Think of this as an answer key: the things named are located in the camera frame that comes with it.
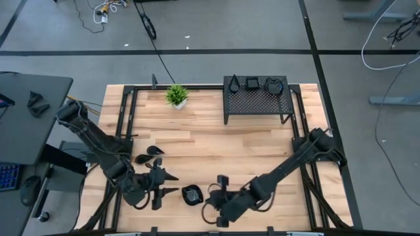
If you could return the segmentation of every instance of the black mesh shelf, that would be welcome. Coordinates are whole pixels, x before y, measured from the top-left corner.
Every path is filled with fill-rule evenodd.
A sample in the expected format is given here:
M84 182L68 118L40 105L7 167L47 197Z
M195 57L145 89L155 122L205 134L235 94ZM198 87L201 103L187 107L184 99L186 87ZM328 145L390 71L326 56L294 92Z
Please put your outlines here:
M248 91L245 89L246 79L257 77L260 84L259 90ZM268 93L264 89L267 78L279 79L283 82L284 90L282 95L277 96ZM229 91L229 83L232 76L225 76L223 83L223 106L225 124L228 115L289 115L293 114L291 96L287 85L286 76L237 76L240 83L240 90L237 93Z

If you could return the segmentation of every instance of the wooden tabletop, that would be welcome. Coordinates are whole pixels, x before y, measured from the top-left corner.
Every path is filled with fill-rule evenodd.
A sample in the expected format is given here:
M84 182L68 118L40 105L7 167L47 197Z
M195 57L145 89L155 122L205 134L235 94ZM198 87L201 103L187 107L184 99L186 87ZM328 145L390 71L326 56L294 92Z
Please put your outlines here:
M317 85L302 84L301 89L310 130L327 128ZM106 134L115 134L122 91L123 85L107 87L99 120L99 127ZM138 136L134 137L132 153L133 157L146 153L151 145L165 152L162 167L179 181L166 181L163 187L182 188L196 184L208 198L207 187L217 182L218 174L229 176L228 189L239 189L254 176L270 172L293 154L291 123L281 125L279 115L231 115L225 126L222 90L191 90L186 106L180 111L166 103L164 94L162 90L138 92L133 123L133 134ZM297 102L293 99L297 112ZM297 120L301 128L299 115ZM128 115L123 130L126 130L127 121ZM135 163L133 166L137 173L148 172L144 166ZM323 162L317 166L325 199L345 223L352 225L337 165ZM76 228L84 225L95 212L103 199L105 185L106 179L99 168L88 175ZM318 204L313 196L312 199L317 225L322 226ZM108 227L113 205L110 205ZM206 224L201 219L202 206L188 206L181 191L166 195L162 208L156 211L151 209L151 204L144 210L136 210L122 200L118 231L150 231L154 226L159 231L266 231L268 226L276 231L310 229L299 169L278 184L271 210L265 213L248 210L237 222L230 223L229 228ZM205 210L211 221L217 213L210 206Z

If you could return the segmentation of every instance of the computer mouse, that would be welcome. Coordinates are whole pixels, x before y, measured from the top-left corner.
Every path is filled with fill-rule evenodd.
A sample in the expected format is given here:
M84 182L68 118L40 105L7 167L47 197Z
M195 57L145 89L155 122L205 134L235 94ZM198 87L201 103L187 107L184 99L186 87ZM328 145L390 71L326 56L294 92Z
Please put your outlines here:
M20 200L24 206L31 207L35 204L39 190L41 189L41 179L38 176L27 178L20 188Z

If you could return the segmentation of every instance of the black handle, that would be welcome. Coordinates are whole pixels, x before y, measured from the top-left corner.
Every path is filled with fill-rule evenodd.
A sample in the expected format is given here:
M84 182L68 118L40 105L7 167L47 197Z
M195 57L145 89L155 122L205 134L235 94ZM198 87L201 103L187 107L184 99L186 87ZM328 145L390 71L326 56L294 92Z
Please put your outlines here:
M144 13L140 14L140 17L142 18L142 23L143 23L144 29L146 29L149 37L153 40L156 39L155 26L153 25L150 18L148 18Z

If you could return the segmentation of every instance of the potted plant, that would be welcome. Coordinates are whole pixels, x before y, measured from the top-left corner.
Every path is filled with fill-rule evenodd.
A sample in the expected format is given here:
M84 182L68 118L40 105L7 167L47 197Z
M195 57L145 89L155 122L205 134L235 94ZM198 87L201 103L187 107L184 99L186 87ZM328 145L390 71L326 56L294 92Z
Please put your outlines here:
M185 106L187 97L188 90L181 85L171 85L165 95L166 101L177 109L181 109Z

